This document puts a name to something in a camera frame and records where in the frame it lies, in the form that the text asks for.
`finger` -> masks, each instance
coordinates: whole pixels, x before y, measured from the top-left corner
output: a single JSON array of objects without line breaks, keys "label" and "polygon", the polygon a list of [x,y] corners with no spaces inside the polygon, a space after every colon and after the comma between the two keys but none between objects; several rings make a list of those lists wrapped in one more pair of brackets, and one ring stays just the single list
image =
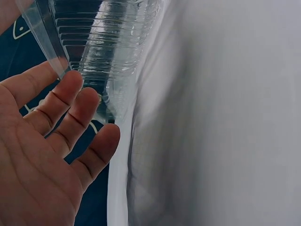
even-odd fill
[{"label": "finger", "polygon": [[[33,3],[33,0],[21,0],[24,9]],[[8,29],[21,15],[14,0],[0,0],[0,35]]]},{"label": "finger", "polygon": [[57,78],[57,74],[50,64],[44,62],[22,74],[0,82],[0,85],[10,91],[20,109]]},{"label": "finger", "polygon": [[24,119],[45,136],[70,108],[82,84],[83,79],[79,72],[67,72],[60,83],[49,92],[43,103]]},{"label": "finger", "polygon": [[118,126],[108,124],[97,133],[89,148],[71,163],[81,181],[83,191],[109,163],[117,149],[119,139]]},{"label": "finger", "polygon": [[99,97],[92,88],[84,88],[76,97],[59,127],[47,137],[53,150],[65,157],[87,129],[97,109]]}]

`skin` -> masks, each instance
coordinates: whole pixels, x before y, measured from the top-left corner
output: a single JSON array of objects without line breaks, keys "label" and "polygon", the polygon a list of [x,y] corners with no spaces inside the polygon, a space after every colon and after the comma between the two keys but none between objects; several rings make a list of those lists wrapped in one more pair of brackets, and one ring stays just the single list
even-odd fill
[{"label": "skin", "polygon": [[[0,34],[19,16],[14,0],[0,0]],[[45,62],[0,82],[0,226],[74,225],[83,193],[118,146],[119,128],[109,124],[82,156],[70,165],[64,161],[99,102],[93,89],[81,89],[82,77],[75,71],[22,117],[19,109],[56,79]]]}]

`dark blue cloth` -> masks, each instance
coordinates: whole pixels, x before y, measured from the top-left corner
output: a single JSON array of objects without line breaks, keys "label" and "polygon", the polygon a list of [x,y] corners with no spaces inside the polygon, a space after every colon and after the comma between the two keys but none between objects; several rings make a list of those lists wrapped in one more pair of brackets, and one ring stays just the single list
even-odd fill
[{"label": "dark blue cloth", "polygon": [[[0,53],[0,80],[22,73],[46,60],[21,17],[0,36]],[[21,114],[26,115],[35,108],[56,83],[46,88],[37,98],[23,107],[20,110]],[[92,121],[92,124],[79,139],[72,153],[66,157],[68,163],[83,153],[93,139],[95,132],[102,127],[102,124],[97,121]],[[109,168],[107,167],[87,189],[76,217],[75,226],[107,225],[108,172]]]}]

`transparent plastic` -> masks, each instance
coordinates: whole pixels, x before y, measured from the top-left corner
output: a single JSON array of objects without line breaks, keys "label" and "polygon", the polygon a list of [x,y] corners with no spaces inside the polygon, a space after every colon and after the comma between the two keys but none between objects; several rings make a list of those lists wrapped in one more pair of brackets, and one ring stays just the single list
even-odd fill
[{"label": "transparent plastic", "polygon": [[161,0],[16,0],[46,58],[60,78],[79,71],[84,87],[101,97],[102,123],[123,117],[128,83]]}]

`clear plastic bottle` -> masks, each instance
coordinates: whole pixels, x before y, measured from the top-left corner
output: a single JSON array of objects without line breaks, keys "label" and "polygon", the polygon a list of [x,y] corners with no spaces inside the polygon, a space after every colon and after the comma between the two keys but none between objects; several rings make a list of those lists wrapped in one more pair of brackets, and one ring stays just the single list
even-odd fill
[{"label": "clear plastic bottle", "polygon": [[124,115],[129,77],[135,69],[161,0],[35,0],[27,24],[52,67],[83,75],[84,87],[101,96],[103,123]]}]

